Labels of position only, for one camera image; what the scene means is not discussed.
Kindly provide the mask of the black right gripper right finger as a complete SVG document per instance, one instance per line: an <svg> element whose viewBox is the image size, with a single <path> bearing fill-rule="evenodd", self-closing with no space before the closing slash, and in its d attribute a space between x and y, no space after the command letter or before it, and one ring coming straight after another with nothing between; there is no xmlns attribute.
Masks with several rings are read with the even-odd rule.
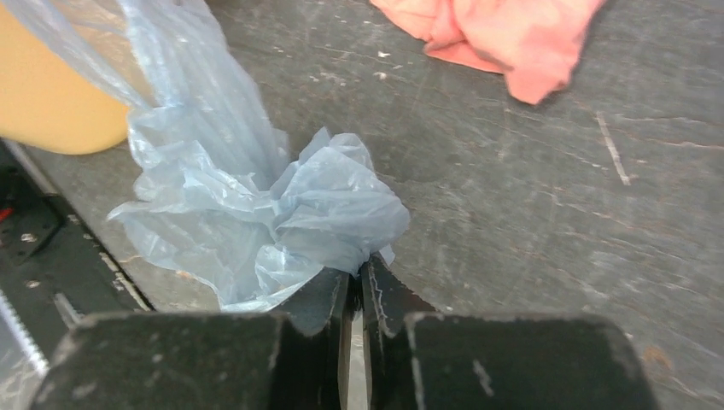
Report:
<svg viewBox="0 0 724 410"><path fill-rule="evenodd" d="M633 345L587 313L442 313L379 256L359 271L373 409L656 409Z"/></svg>

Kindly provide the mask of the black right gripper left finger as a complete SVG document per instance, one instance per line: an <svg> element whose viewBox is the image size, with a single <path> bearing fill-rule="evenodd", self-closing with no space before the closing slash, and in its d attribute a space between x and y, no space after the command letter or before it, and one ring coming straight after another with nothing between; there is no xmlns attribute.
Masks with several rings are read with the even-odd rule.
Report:
<svg viewBox="0 0 724 410"><path fill-rule="evenodd" d="M106 313L62 338L32 409L341 409L352 279L266 313Z"/></svg>

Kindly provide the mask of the light blue plastic trash bag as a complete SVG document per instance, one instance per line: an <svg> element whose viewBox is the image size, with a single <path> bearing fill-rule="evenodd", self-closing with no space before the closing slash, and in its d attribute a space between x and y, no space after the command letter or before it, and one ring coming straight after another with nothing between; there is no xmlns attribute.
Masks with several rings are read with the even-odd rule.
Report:
<svg viewBox="0 0 724 410"><path fill-rule="evenodd" d="M148 262L263 312L322 269L355 274L409 225L353 133L318 130L296 160L203 1L9 1L9 12L123 102L141 167L118 220Z"/></svg>

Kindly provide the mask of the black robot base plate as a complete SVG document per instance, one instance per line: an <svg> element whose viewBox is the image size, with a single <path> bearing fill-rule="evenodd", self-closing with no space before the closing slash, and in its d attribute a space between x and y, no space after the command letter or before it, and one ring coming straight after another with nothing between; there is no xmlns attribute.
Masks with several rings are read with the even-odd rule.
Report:
<svg viewBox="0 0 724 410"><path fill-rule="evenodd" d="M1 306L30 352L51 355L74 317L152 304L69 202L1 147Z"/></svg>

